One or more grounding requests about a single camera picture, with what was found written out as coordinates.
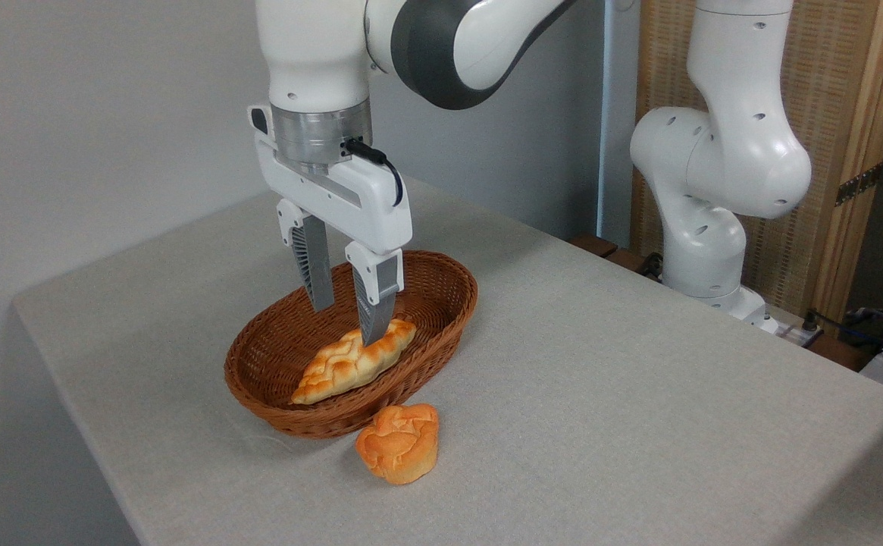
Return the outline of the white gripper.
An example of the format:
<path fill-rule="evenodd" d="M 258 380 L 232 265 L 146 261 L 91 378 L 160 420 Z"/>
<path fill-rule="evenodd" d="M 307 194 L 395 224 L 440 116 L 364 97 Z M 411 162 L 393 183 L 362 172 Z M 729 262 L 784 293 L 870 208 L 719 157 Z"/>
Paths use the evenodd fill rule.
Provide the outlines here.
<path fill-rule="evenodd" d="M 396 204 L 396 176 L 346 144 L 371 144 L 371 107 L 296 113 L 253 105 L 258 164 L 268 186 L 286 199 L 276 206 L 283 243 L 293 251 L 314 311 L 333 306 L 326 225 L 354 240 L 353 267 L 359 328 L 366 347 L 387 332 L 396 295 L 404 289 L 402 246 L 412 238 L 408 198 Z"/>

